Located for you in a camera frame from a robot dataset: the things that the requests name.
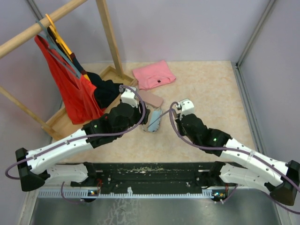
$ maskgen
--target wooden post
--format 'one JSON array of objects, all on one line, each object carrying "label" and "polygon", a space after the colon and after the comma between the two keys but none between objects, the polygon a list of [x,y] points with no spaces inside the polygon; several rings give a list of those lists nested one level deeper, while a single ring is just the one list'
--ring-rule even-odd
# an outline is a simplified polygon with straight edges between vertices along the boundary
[{"label": "wooden post", "polygon": [[[59,9],[55,10],[49,16],[51,17],[52,21],[58,21],[60,18],[64,17],[68,13],[72,12],[81,4],[85,3],[87,0],[71,0],[66,5],[60,7]],[[47,17],[40,20],[44,27],[49,27],[50,22]],[[24,44],[29,39],[36,36],[39,32],[42,31],[42,28],[39,24],[35,23],[31,27],[24,30],[22,33],[18,34],[17,36],[13,37],[9,41],[5,42],[0,46],[0,59],[6,56],[8,53],[19,47],[20,45]]]},{"label": "wooden post", "polygon": [[111,18],[109,16],[106,0],[96,0],[96,3],[98,6],[99,14],[101,16],[103,28],[104,28],[106,38],[107,38],[107,42],[108,42],[109,48],[111,50],[112,59],[113,59],[114,65],[117,70],[117,74],[118,74],[118,76],[123,78],[122,63],[120,60],[117,42],[116,42],[116,38],[114,36],[113,26],[112,26]]},{"label": "wooden post", "polygon": [[16,99],[14,96],[12,96],[7,90],[5,90],[1,86],[0,86],[0,93],[3,94],[5,97],[7,97],[10,101],[15,103],[20,109],[22,109],[29,116],[31,116],[36,122],[41,124],[47,130],[47,133],[50,134],[50,136],[52,136],[55,140],[62,139],[62,136],[59,133],[57,133],[55,130],[53,130],[48,124],[46,124],[44,121],[42,121],[41,118],[39,118],[36,114],[34,114],[31,110],[29,110],[29,108],[27,108],[25,105],[23,105],[18,99]]}]

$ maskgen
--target folded pink shirt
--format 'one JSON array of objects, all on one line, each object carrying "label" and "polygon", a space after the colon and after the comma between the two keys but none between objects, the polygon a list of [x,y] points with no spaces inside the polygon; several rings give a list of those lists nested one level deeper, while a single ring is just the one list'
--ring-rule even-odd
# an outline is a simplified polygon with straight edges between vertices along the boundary
[{"label": "folded pink shirt", "polygon": [[139,89],[144,90],[156,88],[176,80],[164,60],[134,69],[132,72],[139,82]]}]

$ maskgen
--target wooden pole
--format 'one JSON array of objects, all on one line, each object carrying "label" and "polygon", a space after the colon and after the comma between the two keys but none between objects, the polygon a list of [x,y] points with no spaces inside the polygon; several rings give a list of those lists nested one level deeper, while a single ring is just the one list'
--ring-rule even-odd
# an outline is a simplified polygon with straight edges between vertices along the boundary
[{"label": "wooden pole", "polygon": [[5,90],[1,86],[0,86],[0,93],[3,94],[5,97],[7,97],[10,101],[15,103],[20,109],[22,109],[29,116],[31,116],[36,122],[41,124],[47,130],[47,133],[51,137],[53,137],[55,140],[60,140],[63,138],[59,133],[57,133],[55,130],[53,130],[48,124],[46,124],[44,121],[42,121],[41,118],[39,118],[36,114],[34,114],[30,109],[28,109],[18,99],[16,99],[14,96],[12,96],[7,90]]},{"label": "wooden pole", "polygon": [[[85,3],[87,0],[71,0],[66,5],[60,7],[59,9],[55,10],[49,16],[53,22],[58,21],[68,13],[72,12],[81,4]],[[45,17],[40,20],[44,27],[49,27],[50,22]],[[39,32],[42,31],[42,28],[39,24],[35,23],[31,27],[24,30],[22,33],[18,34],[17,36],[13,37],[9,41],[5,42],[0,46],[0,59],[6,56],[8,53],[19,47],[20,45],[24,44],[29,39],[33,38]]]},{"label": "wooden pole", "polygon": [[107,38],[107,42],[108,42],[109,48],[111,50],[112,59],[113,59],[114,65],[117,70],[117,74],[118,74],[118,76],[123,78],[124,73],[123,73],[122,63],[121,63],[121,59],[119,56],[117,42],[116,42],[116,38],[114,36],[112,21],[109,16],[106,0],[96,0],[96,3],[98,6],[99,14],[101,16],[103,28],[104,28],[106,38]]}]

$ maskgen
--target wooden frame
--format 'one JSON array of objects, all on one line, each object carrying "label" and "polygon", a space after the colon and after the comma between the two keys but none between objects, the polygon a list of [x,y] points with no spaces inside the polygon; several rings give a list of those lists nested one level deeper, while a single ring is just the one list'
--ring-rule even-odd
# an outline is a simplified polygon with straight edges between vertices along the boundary
[{"label": "wooden frame", "polygon": [[[58,21],[68,13],[72,12],[74,9],[85,3],[87,0],[71,0],[66,5],[60,7],[59,9],[55,10],[53,13],[51,13],[49,16],[51,17],[53,22]],[[114,82],[117,83],[124,83],[126,85],[135,85],[136,79],[134,79],[131,76],[125,75],[123,72],[119,51],[117,48],[117,43],[115,40],[113,27],[111,23],[111,19],[109,16],[106,0],[96,0],[97,7],[99,10],[99,14],[102,20],[102,24],[105,30],[105,35],[107,38],[107,42],[109,44],[109,48],[112,54],[112,59],[115,65],[115,68],[109,66],[107,67],[100,76],[104,80],[112,79]],[[45,17],[40,22],[45,27],[50,26],[49,20]],[[39,26],[39,24],[35,23],[34,25],[30,26],[20,34],[16,35],[6,43],[2,44],[0,46],[0,59],[9,54],[11,51],[16,49],[17,47],[21,46],[34,36],[36,36],[39,32],[42,31],[42,28]],[[47,122],[42,121],[36,114],[34,114],[29,108],[27,108],[25,105],[23,105],[18,99],[16,99],[14,96],[12,96],[7,90],[5,90],[3,87],[0,86],[0,93],[2,93],[4,96],[6,96],[10,101],[15,103],[20,109],[22,109],[25,113],[27,113],[30,117],[32,117],[36,122],[40,123],[42,125],[42,128],[55,140],[59,140],[67,134],[64,132],[63,129],[59,129],[58,125],[59,123],[62,123],[64,121],[64,126],[73,126],[72,130],[76,130],[80,128],[82,125],[72,125],[70,119],[67,116],[66,109],[62,107],[59,111],[57,111]],[[118,101],[120,100],[120,97],[116,98],[112,104],[106,109],[105,112],[110,111],[112,107],[114,107]]]}]

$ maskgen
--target red clothing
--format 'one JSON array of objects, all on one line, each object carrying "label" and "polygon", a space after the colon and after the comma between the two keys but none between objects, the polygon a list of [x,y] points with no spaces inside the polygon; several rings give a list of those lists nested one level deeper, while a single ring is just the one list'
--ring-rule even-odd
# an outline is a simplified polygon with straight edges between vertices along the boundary
[{"label": "red clothing", "polygon": [[61,62],[64,62],[66,67],[74,71],[55,50],[49,49],[45,39],[37,35],[34,40],[47,60],[51,74],[60,90],[67,115],[72,123],[81,124],[102,116],[104,112],[99,108],[94,97],[96,87],[83,76],[78,79],[60,64],[48,50]]}]

